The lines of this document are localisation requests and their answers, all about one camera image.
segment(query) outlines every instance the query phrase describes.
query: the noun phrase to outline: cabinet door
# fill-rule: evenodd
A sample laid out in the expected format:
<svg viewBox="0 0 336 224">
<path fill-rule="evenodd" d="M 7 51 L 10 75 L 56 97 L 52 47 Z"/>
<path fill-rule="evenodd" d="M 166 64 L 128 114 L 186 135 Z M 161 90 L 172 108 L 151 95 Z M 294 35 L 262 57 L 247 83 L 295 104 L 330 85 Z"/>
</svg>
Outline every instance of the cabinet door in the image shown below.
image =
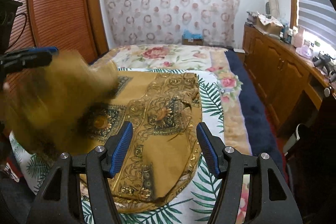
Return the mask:
<svg viewBox="0 0 336 224">
<path fill-rule="evenodd" d="M 106 40 L 103 18 L 100 9 L 100 1 L 87 0 L 87 6 L 89 9 L 90 23 L 92 27 L 91 29 L 97 52 L 98 55 L 103 55 L 104 53 L 109 51 L 109 46 Z"/>
<path fill-rule="evenodd" d="M 284 64 L 283 58 L 281 58 L 282 51 L 279 46 L 267 40 L 265 50 L 265 68 L 263 70 L 263 76 L 258 81 L 259 94 L 261 99 L 266 104 L 269 101 L 270 96 L 277 85 L 280 76 L 280 67 Z"/>
<path fill-rule="evenodd" d="M 78 50 L 85 61 L 97 58 L 86 0 L 28 0 L 34 38 L 40 47 Z"/>
<path fill-rule="evenodd" d="M 251 45 L 252 33 L 249 27 L 245 27 L 244 29 L 244 38 L 243 38 L 243 50 L 246 54 L 250 52 L 250 45 Z"/>
<path fill-rule="evenodd" d="M 287 56 L 280 67 L 280 77 L 268 109 L 275 126 L 279 128 L 295 107 L 308 80 L 309 72 L 293 57 Z"/>
<path fill-rule="evenodd" d="M 250 52 L 247 56 L 247 71 L 255 84 L 263 77 L 265 50 L 265 40 L 262 37 L 257 35 L 251 40 Z"/>
</svg>

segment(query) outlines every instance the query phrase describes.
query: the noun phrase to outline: wooden dresser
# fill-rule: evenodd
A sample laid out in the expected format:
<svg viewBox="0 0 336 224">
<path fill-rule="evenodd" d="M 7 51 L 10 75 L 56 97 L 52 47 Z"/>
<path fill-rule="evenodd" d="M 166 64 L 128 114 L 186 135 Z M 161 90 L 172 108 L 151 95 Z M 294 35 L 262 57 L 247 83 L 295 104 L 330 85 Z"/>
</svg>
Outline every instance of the wooden dresser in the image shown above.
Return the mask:
<svg viewBox="0 0 336 224">
<path fill-rule="evenodd" d="M 253 27 L 245 26 L 243 49 L 244 66 L 278 134 L 292 134 L 298 123 L 306 122 L 314 110 L 319 110 L 328 79 L 292 45 Z"/>
<path fill-rule="evenodd" d="M 17 13 L 26 13 L 25 30 L 13 47 L 56 46 L 59 50 L 77 50 L 90 63 L 109 48 L 102 22 L 99 0 L 16 0 L 22 2 Z M 12 45 L 24 26 L 24 17 L 17 17 L 13 24 Z M 7 77 L 11 91 L 29 70 Z"/>
</svg>

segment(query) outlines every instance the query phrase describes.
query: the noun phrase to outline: red carpet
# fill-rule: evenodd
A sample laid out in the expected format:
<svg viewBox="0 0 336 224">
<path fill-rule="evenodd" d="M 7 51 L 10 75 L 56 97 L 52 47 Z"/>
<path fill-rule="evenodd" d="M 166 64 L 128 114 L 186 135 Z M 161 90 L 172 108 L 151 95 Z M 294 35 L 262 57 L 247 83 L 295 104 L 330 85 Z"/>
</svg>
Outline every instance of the red carpet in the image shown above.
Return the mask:
<svg viewBox="0 0 336 224">
<path fill-rule="evenodd" d="M 274 135 L 274 137 L 276 138 L 276 142 L 277 142 L 277 147 L 281 153 L 281 156 L 282 156 L 282 165 L 283 165 L 283 173 L 285 174 L 285 180 L 286 182 L 288 182 L 288 175 L 286 173 L 286 158 L 283 154 L 283 148 L 284 148 L 284 145 L 285 143 L 287 142 L 287 140 L 284 140 L 282 138 L 277 138 L 277 130 L 275 129 L 275 126 L 273 124 L 273 121 L 272 121 L 272 117 L 271 115 L 269 114 L 267 108 L 265 107 L 265 115 L 266 115 L 266 119 L 269 123 L 269 126 L 271 127 L 271 131 Z"/>
</svg>

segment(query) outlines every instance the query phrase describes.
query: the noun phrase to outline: cable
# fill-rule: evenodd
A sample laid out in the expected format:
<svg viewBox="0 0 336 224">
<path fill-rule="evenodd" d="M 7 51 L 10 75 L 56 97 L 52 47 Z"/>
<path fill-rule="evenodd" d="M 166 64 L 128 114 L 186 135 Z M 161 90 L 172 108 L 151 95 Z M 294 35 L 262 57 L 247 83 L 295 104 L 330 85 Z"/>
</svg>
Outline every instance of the cable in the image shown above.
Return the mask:
<svg viewBox="0 0 336 224">
<path fill-rule="evenodd" d="M 25 30 L 27 21 L 28 21 L 28 17 L 27 17 L 27 15 L 26 15 L 26 13 L 20 13 L 20 14 L 17 14 L 17 15 L 15 16 L 14 19 L 16 19 L 16 17 L 18 17 L 18 16 L 25 16 L 25 18 L 26 18 L 26 19 L 25 19 L 25 24 L 24 24 L 24 26 L 23 26 L 23 28 L 22 28 L 22 31 L 21 31 L 19 37 L 15 40 L 14 43 L 12 43 L 12 45 L 8 46 L 8 50 L 9 50 L 11 47 L 13 47 L 13 46 L 15 45 L 15 43 L 20 39 L 20 37 L 21 37 L 22 34 L 23 34 L 23 31 Z"/>
</svg>

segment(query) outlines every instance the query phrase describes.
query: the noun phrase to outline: bed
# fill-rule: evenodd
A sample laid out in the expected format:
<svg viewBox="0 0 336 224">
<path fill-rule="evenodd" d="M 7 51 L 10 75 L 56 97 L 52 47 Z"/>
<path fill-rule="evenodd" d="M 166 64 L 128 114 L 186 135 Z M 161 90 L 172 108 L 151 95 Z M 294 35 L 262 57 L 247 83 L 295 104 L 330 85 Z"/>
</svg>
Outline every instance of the bed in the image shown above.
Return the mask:
<svg viewBox="0 0 336 224">
<path fill-rule="evenodd" d="M 203 121 L 226 145 L 247 155 L 268 153 L 279 169 L 277 150 L 251 80 L 233 51 L 224 48 L 181 45 L 133 45 L 113 49 L 92 65 L 96 68 L 113 60 L 120 70 L 198 74 Z M 28 186 L 37 192 L 48 167 L 23 150 L 11 134 L 12 148 Z M 85 221 L 93 223 L 87 189 L 82 187 Z M 124 223 L 194 223 L 209 219 L 220 187 L 201 156 L 192 181 L 172 201 L 161 208 L 136 214 L 121 214 Z M 243 223 L 247 208 L 249 175 L 244 176 L 237 224 Z"/>
<path fill-rule="evenodd" d="M 121 68 L 204 70 L 216 75 L 224 112 L 226 145 L 247 155 L 268 153 L 282 172 L 282 158 L 252 81 L 234 51 L 183 45 L 133 45 L 111 50 L 93 66 L 110 59 Z"/>
</svg>

